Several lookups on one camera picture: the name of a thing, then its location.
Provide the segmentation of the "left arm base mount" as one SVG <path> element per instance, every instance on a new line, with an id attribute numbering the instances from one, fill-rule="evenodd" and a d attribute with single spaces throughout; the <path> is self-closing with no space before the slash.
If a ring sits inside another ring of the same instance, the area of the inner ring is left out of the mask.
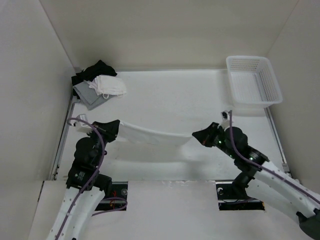
<path id="1" fill-rule="evenodd" d="M 107 191 L 95 211 L 108 211 L 123 207 L 124 200 L 127 200 L 128 197 L 128 188 L 128 182 L 113 182 L 111 189 Z"/>

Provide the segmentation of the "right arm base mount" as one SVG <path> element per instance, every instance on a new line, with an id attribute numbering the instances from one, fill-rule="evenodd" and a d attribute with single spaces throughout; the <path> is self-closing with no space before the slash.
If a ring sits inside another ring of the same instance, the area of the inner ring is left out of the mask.
<path id="1" fill-rule="evenodd" d="M 237 192 L 232 181 L 216 181 L 218 209 L 220 211 L 264 211 L 262 201 L 249 197 L 246 193 Z"/>

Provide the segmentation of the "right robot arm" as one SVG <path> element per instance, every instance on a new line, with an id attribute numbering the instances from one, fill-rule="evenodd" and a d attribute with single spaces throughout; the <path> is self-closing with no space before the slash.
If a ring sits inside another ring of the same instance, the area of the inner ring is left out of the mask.
<path id="1" fill-rule="evenodd" d="M 248 137 L 234 126 L 212 122 L 192 136 L 207 148 L 216 147 L 241 171 L 232 182 L 238 198 L 246 195 L 282 212 L 313 240 L 320 238 L 320 195 L 280 170 L 266 155 L 248 144 Z"/>

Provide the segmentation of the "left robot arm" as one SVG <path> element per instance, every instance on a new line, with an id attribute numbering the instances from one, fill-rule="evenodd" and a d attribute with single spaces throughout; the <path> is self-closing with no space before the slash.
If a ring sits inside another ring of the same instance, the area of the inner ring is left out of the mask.
<path id="1" fill-rule="evenodd" d="M 73 117 L 72 121 L 87 125 L 89 131 L 75 145 L 66 190 L 48 233 L 49 240 L 79 240 L 98 204 L 112 195 L 112 178 L 101 174 L 100 167 L 107 154 L 106 145 L 118 136 L 120 120 L 90 124 Z"/>

